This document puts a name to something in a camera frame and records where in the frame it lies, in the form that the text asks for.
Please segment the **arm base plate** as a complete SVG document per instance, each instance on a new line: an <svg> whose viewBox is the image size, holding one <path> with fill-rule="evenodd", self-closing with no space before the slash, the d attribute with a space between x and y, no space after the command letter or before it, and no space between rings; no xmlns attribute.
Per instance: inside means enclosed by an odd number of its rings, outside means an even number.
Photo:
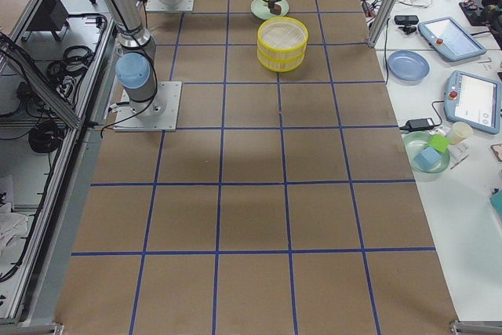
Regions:
<svg viewBox="0 0 502 335"><path fill-rule="evenodd" d="M148 13L191 13L195 0L147 0Z"/></svg>
<svg viewBox="0 0 502 335"><path fill-rule="evenodd" d="M120 132L175 131L179 113L182 82L159 82L153 103L142 111L147 103L129 103L129 96L122 91L121 102L128 102L117 111L113 129Z"/></svg>

